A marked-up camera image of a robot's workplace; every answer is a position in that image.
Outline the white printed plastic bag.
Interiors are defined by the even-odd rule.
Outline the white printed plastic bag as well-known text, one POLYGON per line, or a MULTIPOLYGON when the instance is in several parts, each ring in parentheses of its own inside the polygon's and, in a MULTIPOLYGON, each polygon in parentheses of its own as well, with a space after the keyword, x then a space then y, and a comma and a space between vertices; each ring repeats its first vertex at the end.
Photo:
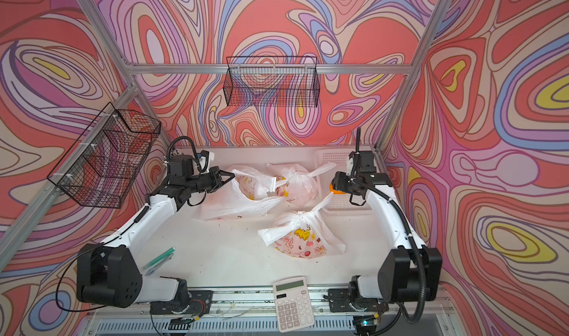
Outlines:
POLYGON ((328 194, 308 211, 286 212, 257 234, 267 247, 294 258, 342 255, 346 245, 328 228, 322 216, 322 210, 332 198, 333 194, 328 194))

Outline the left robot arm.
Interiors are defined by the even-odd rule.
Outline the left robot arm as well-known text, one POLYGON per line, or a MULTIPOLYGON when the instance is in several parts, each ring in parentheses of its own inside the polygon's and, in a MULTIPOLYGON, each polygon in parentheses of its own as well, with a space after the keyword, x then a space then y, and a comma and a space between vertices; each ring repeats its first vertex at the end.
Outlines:
POLYGON ((160 226, 194 195, 207 198, 235 178, 234 173, 213 167, 210 161, 206 151, 196 157, 171 158, 164 180, 148 195, 145 205, 111 236, 80 250, 78 301, 118 308, 134 303, 162 304, 172 313, 190 306, 186 280, 143 275, 136 257, 160 226))

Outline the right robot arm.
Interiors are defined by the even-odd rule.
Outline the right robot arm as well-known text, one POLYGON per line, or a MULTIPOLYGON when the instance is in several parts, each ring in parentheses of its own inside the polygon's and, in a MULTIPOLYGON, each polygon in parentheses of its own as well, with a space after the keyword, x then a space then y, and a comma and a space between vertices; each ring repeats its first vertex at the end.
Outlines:
POLYGON ((443 258, 436 247, 428 247, 411 226, 389 176, 377 171, 374 154, 356 149, 348 156, 347 168, 337 171, 332 187, 360 197, 358 205, 369 206, 379 221, 389 247, 375 277, 355 275, 348 284, 348 300, 377 300, 398 306, 398 316, 417 324, 425 304, 437 296, 443 258))

